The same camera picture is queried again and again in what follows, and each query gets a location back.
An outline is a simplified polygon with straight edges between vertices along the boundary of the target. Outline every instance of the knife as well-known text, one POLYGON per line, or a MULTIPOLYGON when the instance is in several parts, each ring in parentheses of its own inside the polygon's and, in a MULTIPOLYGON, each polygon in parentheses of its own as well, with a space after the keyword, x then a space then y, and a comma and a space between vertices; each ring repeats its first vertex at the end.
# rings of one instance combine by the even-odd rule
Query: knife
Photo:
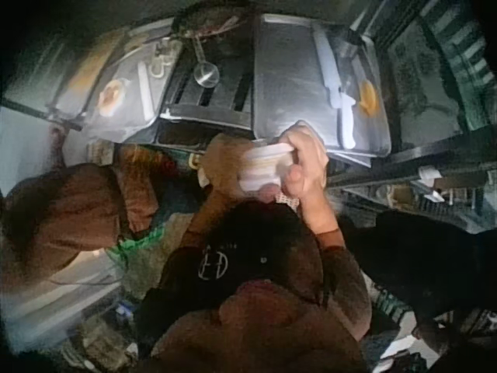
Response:
POLYGON ((318 52, 318 60, 321 65, 323 82, 328 90, 329 103, 333 109, 340 109, 341 142, 345 149, 354 149, 354 116, 352 106, 356 100, 347 96, 342 90, 339 70, 337 68, 335 55, 329 45, 325 29, 320 23, 312 24, 312 36, 318 52))

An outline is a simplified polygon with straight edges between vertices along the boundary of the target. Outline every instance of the hand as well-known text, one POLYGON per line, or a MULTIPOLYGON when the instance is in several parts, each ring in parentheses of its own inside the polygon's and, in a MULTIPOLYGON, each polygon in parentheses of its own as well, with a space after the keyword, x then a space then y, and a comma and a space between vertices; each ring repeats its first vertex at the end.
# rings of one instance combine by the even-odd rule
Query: hand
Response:
POLYGON ((242 155, 253 147, 250 140, 225 134, 219 134, 210 142, 200 164, 214 191, 231 199, 245 196, 238 184, 238 171, 242 155))
POLYGON ((326 185, 328 156, 314 130, 299 121, 283 133, 280 142, 286 142, 297 150, 297 164, 289 168, 283 181, 285 194, 301 200, 316 193, 322 194, 326 185))

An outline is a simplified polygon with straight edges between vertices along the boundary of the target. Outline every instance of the metal ladle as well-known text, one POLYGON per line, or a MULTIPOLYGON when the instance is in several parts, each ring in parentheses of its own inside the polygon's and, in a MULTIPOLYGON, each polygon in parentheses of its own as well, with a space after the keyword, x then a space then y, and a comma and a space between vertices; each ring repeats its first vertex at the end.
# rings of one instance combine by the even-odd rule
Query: metal ladle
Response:
POLYGON ((192 40, 196 59, 198 60, 193 70, 193 77, 204 88, 213 88, 219 83, 219 69, 215 64, 211 64, 205 60, 205 54, 203 53, 199 37, 194 37, 192 40))

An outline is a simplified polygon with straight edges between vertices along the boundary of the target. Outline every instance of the white container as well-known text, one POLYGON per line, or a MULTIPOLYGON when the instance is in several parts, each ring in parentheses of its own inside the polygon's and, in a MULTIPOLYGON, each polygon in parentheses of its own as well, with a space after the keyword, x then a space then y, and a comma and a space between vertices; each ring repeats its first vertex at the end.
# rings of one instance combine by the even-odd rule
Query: white container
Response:
POLYGON ((281 186, 288 168, 294 164, 294 147, 286 144, 260 146, 242 156, 239 183, 245 192, 256 192, 266 184, 281 186))

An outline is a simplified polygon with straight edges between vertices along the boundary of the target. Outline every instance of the orange food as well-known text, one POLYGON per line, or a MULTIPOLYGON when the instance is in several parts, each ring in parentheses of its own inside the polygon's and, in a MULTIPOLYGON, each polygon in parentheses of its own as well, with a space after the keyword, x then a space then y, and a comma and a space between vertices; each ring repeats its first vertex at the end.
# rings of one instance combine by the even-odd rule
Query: orange food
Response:
POLYGON ((368 117, 374 117, 380 111, 380 102, 374 85, 366 80, 360 85, 360 102, 368 117))

